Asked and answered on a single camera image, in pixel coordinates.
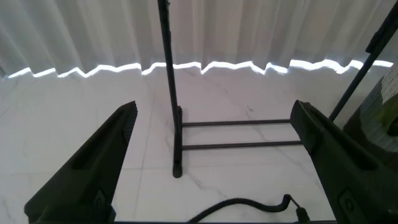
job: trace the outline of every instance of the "black metal pole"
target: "black metal pole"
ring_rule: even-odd
[[[175,91],[171,32],[169,25],[169,2],[168,0],[158,0],[157,5],[159,7],[160,25],[162,27],[164,56],[166,59],[167,79],[169,81],[170,101],[172,103],[174,130],[178,135],[181,135],[179,128],[180,121],[178,120],[178,108],[177,108],[178,104],[177,104],[177,94]]]
[[[228,125],[254,125],[254,124],[290,124],[289,119],[272,119],[257,121],[211,121],[211,122],[187,122],[182,123],[184,128],[202,126],[228,126]]]
[[[182,150],[202,150],[202,149],[227,149],[238,147],[275,147],[275,146],[298,146],[301,141],[276,141],[276,142],[250,142],[232,144],[203,144],[182,146]]]
[[[394,35],[398,28],[398,2],[393,6],[390,13],[384,20],[381,28],[375,33],[371,42],[369,43],[366,51],[370,53],[369,57],[366,59],[362,68],[356,74],[354,80],[349,84],[344,95],[341,97],[340,101],[337,103],[335,109],[331,112],[329,119],[334,121],[340,111],[343,109],[344,105],[347,103],[350,96],[355,91],[356,87],[359,85],[363,77],[366,75],[370,67],[373,65],[374,61],[383,51],[384,47],[390,41],[391,37]]]

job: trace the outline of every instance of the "tile floor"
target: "tile floor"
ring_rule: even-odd
[[[338,117],[349,118],[387,68],[372,68]],[[338,75],[249,68],[175,71],[184,121],[288,118],[296,99],[330,114],[357,70]],[[0,223],[27,223],[23,207],[120,105],[139,110],[113,201],[117,220],[187,221],[221,200],[246,197],[267,204],[294,196],[312,220],[334,216],[302,146],[183,153],[184,174],[172,177],[174,126],[164,68],[100,72],[93,77],[30,75],[0,81]],[[288,125],[184,129],[184,144],[298,139]],[[233,206],[206,222],[294,222],[294,206],[268,214]]]

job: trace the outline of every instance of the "sheer curtain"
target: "sheer curtain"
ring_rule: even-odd
[[[174,63],[363,61],[395,0],[171,0]],[[164,62],[156,0],[2,0],[0,76]],[[392,60],[394,37],[380,56]]]

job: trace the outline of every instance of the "black cable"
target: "black cable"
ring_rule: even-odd
[[[254,207],[258,210],[261,210],[263,212],[272,212],[272,213],[283,212],[289,206],[290,201],[293,201],[293,203],[297,206],[296,214],[298,216],[298,221],[300,223],[308,222],[310,219],[309,219],[305,209],[300,207],[298,205],[298,203],[289,194],[284,195],[284,197],[282,199],[282,203],[279,205],[264,205],[259,202],[256,202],[256,201],[253,201],[250,199],[246,199],[246,198],[228,199],[228,200],[222,201],[220,203],[217,203],[210,208],[207,208],[203,212],[199,213],[197,216],[193,217],[188,222],[189,223],[197,223],[200,220],[204,219],[208,215],[212,214],[213,212],[216,212],[217,210],[219,210],[221,208],[224,208],[224,207],[227,207],[230,205],[236,205],[236,204],[249,205],[249,206],[252,206],[252,207]]]

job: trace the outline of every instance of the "black metal frame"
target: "black metal frame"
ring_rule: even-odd
[[[250,142],[234,144],[202,144],[202,145],[182,145],[182,128],[204,127],[204,126],[231,126],[231,125],[258,125],[258,124],[290,124],[289,119],[272,119],[257,121],[215,121],[215,122],[182,122],[182,109],[177,103],[177,94],[175,90],[174,68],[171,48],[171,32],[169,24],[169,2],[168,0],[158,0],[160,24],[162,28],[162,38],[165,52],[165,61],[167,69],[167,79],[169,82],[170,100],[172,105],[175,136],[174,136],[174,158],[173,158],[173,176],[179,178],[182,176],[182,151],[208,150],[208,149],[231,149],[239,147],[275,147],[275,146],[293,146],[301,145],[301,141],[275,141],[275,142]],[[344,107],[350,96],[355,91],[365,74],[368,72],[374,61],[387,45],[390,38],[394,35],[398,27],[397,4],[383,22],[380,29],[375,33],[366,51],[370,53],[364,62],[362,68],[358,71],[354,80],[345,91],[341,100],[332,111],[329,119],[334,121]]]

